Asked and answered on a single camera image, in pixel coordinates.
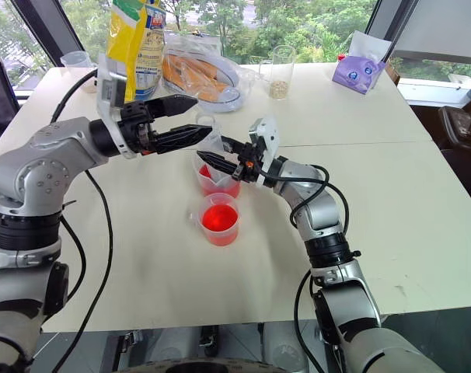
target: robotic arm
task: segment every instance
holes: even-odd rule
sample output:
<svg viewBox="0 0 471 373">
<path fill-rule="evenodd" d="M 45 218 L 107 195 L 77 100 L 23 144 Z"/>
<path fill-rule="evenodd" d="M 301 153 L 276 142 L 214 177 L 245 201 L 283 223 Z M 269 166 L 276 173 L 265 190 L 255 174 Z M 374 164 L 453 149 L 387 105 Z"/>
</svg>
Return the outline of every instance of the robotic arm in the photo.
<svg viewBox="0 0 471 373">
<path fill-rule="evenodd" d="M 211 132 L 198 125 L 152 130 L 156 118 L 183 113 L 195 99 L 174 95 L 124 104 L 124 78 L 106 68 L 99 68 L 98 86 L 102 120 L 49 124 L 0 156 L 0 372 L 30 366 L 42 323 L 67 301 L 68 266 L 58 262 L 58 229 L 72 180 L 111 156 L 162 154 Z"/>
<path fill-rule="evenodd" d="M 272 188 L 295 210 L 291 221 L 295 219 L 312 265 L 312 279 L 319 286 L 313 301 L 323 339 L 344 352 L 346 370 L 442 373 L 399 334 L 381 327 L 379 310 L 355 259 L 361 253 L 350 251 L 334 199 L 325 190 L 310 198 L 326 183 L 316 167 L 274 158 L 278 136 L 270 118 L 258 120 L 249 136 L 252 142 L 245 144 L 222 137 L 224 150 L 238 154 L 238 165 L 215 153 L 197 154 L 235 180 Z"/>
</svg>

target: plastic cup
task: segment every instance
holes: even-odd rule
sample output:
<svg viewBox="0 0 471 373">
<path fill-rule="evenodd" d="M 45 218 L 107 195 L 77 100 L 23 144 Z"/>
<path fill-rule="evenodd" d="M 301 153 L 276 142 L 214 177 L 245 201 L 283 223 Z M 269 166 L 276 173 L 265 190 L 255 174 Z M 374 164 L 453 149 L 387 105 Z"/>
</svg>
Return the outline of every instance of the plastic cup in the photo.
<svg viewBox="0 0 471 373">
<path fill-rule="evenodd" d="M 230 175 L 226 175 L 218 182 L 215 182 L 210 176 L 210 167 L 197 155 L 194 156 L 193 168 L 205 196 L 213 193 L 226 193 L 236 198 L 239 195 L 241 190 L 239 181 L 235 181 Z"/>
<path fill-rule="evenodd" d="M 203 199 L 197 222 L 209 242 L 227 246 L 239 232 L 239 210 L 236 200 L 225 193 L 214 193 Z"/>
<path fill-rule="evenodd" d="M 85 51 L 69 52 L 61 57 L 61 63 L 68 69 L 68 72 L 72 78 L 75 79 L 75 81 L 82 78 L 87 73 L 88 68 L 93 68 L 95 66 L 90 61 L 89 54 Z M 89 79 L 80 88 L 88 93 L 96 92 L 97 88 L 95 85 L 95 80 L 95 78 Z"/>
</svg>

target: red liquid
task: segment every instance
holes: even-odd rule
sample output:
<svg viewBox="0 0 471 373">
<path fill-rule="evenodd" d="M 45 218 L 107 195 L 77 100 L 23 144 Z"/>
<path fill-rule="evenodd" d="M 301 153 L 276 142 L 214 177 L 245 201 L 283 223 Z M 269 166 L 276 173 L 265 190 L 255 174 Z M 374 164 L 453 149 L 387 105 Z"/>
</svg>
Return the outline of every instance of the red liquid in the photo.
<svg viewBox="0 0 471 373">
<path fill-rule="evenodd" d="M 213 232 L 222 232 L 232 227 L 237 221 L 236 210 L 226 204 L 212 206 L 203 215 L 202 224 Z M 237 229 L 230 235 L 214 237 L 208 234 L 208 240 L 216 246 L 225 246 L 237 237 Z"/>
<path fill-rule="evenodd" d="M 211 175 L 210 175 L 210 170 L 208 169 L 208 166 L 206 165 L 203 165 L 200 169 L 199 169 L 199 173 L 205 177 L 209 177 L 211 178 Z M 230 189 L 220 189 L 220 190 L 210 190 L 210 189 L 206 189 L 206 188 L 202 188 L 203 189 L 203 194 L 205 196 L 208 196 L 210 194 L 213 194 L 213 193 L 227 193 L 227 194 L 230 194 L 231 196 L 233 196 L 234 198 L 236 198 L 237 196 L 239 196 L 239 192 L 241 191 L 241 183 L 236 183 L 232 188 Z"/>
</svg>

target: tissue box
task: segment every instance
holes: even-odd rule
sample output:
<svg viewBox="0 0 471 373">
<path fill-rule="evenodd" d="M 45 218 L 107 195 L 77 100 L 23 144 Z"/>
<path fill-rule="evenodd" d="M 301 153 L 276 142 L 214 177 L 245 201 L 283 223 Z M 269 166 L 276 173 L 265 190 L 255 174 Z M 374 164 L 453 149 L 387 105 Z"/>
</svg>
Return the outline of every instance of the tissue box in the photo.
<svg viewBox="0 0 471 373">
<path fill-rule="evenodd" d="M 346 56 L 337 63 L 332 80 L 359 93 L 367 93 L 381 75 L 386 63 L 375 63 L 366 57 Z"/>
</svg>

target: floor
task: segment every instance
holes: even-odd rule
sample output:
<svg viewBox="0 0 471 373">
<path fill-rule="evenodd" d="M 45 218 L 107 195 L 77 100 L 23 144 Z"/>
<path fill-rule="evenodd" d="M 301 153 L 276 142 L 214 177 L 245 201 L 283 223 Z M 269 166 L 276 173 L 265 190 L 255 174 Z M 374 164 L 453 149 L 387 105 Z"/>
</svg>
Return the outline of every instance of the floor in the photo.
<svg viewBox="0 0 471 373">
<path fill-rule="evenodd" d="M 384 322 L 384 326 L 402 334 L 447 373 L 471 373 L 471 308 L 391 315 Z M 301 321 L 300 328 L 310 350 L 319 363 L 325 366 L 325 352 L 320 342 L 316 321 Z M 150 343 L 147 346 L 147 354 L 154 348 L 157 340 L 156 332 L 158 331 L 149 331 Z M 61 369 L 61 373 L 100 372 L 106 339 L 111 333 L 120 332 L 84 333 L 74 353 Z M 32 372 L 51 371 L 74 335 L 74 333 L 43 334 L 37 350 L 49 340 L 52 341 L 38 354 Z M 257 324 L 221 326 L 219 345 L 219 357 L 262 360 Z M 198 349 L 198 356 L 203 356 L 202 349 Z M 315 373 L 316 370 L 311 367 L 310 372 Z"/>
</svg>

